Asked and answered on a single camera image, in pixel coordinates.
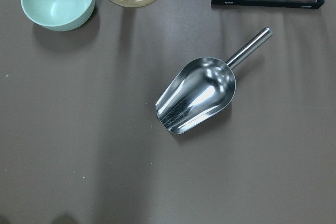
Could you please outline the steel ice scoop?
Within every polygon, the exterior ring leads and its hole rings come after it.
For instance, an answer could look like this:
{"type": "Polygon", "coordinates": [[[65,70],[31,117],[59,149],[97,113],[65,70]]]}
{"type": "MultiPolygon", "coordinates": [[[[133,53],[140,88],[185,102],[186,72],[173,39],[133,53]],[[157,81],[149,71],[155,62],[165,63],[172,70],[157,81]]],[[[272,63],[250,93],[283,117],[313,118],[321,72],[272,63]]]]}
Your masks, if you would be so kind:
{"type": "Polygon", "coordinates": [[[225,109],[236,91],[234,68],[271,36],[271,28],[265,27],[227,61],[201,57],[188,63],[155,104],[162,125],[183,134],[225,109]]]}

